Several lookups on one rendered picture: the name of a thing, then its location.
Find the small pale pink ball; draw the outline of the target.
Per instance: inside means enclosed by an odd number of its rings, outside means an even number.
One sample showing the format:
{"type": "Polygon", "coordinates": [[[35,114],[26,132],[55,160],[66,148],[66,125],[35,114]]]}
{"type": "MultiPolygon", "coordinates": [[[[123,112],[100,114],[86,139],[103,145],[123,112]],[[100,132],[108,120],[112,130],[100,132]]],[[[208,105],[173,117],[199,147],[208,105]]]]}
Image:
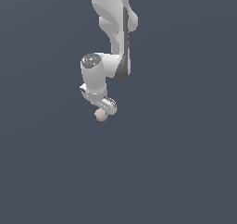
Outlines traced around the small pale pink ball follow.
{"type": "Polygon", "coordinates": [[[102,108],[97,109],[94,112],[94,115],[98,121],[106,121],[107,120],[107,114],[106,114],[105,110],[103,110],[102,108]]]}

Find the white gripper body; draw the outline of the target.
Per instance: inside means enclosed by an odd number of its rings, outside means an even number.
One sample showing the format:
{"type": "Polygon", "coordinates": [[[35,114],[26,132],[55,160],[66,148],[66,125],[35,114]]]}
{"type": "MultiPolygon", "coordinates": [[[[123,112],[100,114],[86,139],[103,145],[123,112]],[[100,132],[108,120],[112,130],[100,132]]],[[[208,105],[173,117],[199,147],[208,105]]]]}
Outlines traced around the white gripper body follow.
{"type": "Polygon", "coordinates": [[[80,86],[81,94],[88,100],[93,106],[98,106],[105,110],[108,115],[114,115],[118,108],[116,101],[107,96],[107,89],[99,93],[92,93],[87,88],[86,84],[80,86]]]}

